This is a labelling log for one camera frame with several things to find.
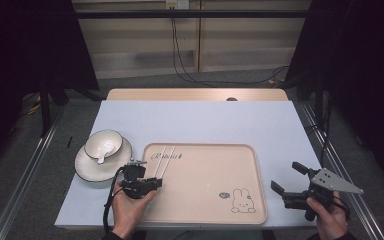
gray carpet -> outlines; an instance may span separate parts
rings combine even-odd
[[[214,87],[249,87],[269,88],[270,83],[245,84],[268,78],[272,70],[231,71],[190,74],[194,79],[207,82]],[[112,88],[161,88],[161,87],[209,87],[200,83],[188,82],[176,75],[135,77],[125,79],[100,80],[101,91],[95,93],[106,96]],[[68,231],[55,227],[53,224],[65,193],[75,174],[73,159],[77,150],[86,141],[100,103],[93,102],[84,96],[67,91],[70,102],[67,106],[51,104],[52,115],[62,109],[61,121],[52,138],[49,148],[42,159],[33,182],[21,204],[18,214],[13,219],[6,239],[99,239],[102,230]],[[294,101],[303,126],[309,122],[302,112],[302,105],[313,103],[296,99],[295,89],[287,90],[288,97]],[[33,104],[34,98],[26,101],[23,112]],[[364,200],[375,215],[384,233],[384,172],[378,167],[371,152],[356,141],[356,134],[335,107],[330,119],[329,139],[338,152],[341,160],[352,176],[354,183],[365,190]],[[17,186],[39,142],[41,133],[40,110],[33,115],[22,115],[14,127],[9,140],[0,151],[0,213],[6,206],[12,192]],[[314,134],[309,135],[316,154],[321,152],[320,143]],[[356,214],[351,216],[349,223],[351,232],[359,239],[369,239],[364,226]],[[275,230],[277,239],[306,239],[315,229]],[[147,239],[261,239],[259,232],[154,232],[148,233]]]

pink tray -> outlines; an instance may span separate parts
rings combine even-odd
[[[261,224],[267,218],[258,163],[248,145],[154,143],[143,160],[146,178],[165,171],[143,222]]]

human hand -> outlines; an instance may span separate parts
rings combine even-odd
[[[342,205],[339,200],[339,193],[333,193],[334,202]],[[332,240],[345,235],[348,231],[345,211],[335,205],[331,205],[328,209],[314,198],[307,198],[307,204],[317,213],[317,230],[320,239]]]
[[[117,182],[114,185],[113,193],[116,194],[112,202],[114,214],[113,233],[126,239],[139,223],[146,206],[157,195],[157,191],[149,192],[142,199],[131,199],[121,190],[121,183]]]

rabbit illustration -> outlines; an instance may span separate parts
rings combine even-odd
[[[255,213],[254,202],[246,188],[235,189],[233,191],[232,212],[237,213]]]

white table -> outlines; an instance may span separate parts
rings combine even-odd
[[[145,229],[286,228],[314,226],[304,211],[285,209],[270,189],[271,180],[286,191],[302,192],[309,180],[293,170],[293,161],[320,168],[317,157],[290,101],[103,101],[91,134],[120,132],[140,159],[150,143],[248,144],[259,162],[268,218],[261,225],[140,223]],[[102,227],[103,204],[110,181],[92,183],[74,175],[55,225],[67,229]]]

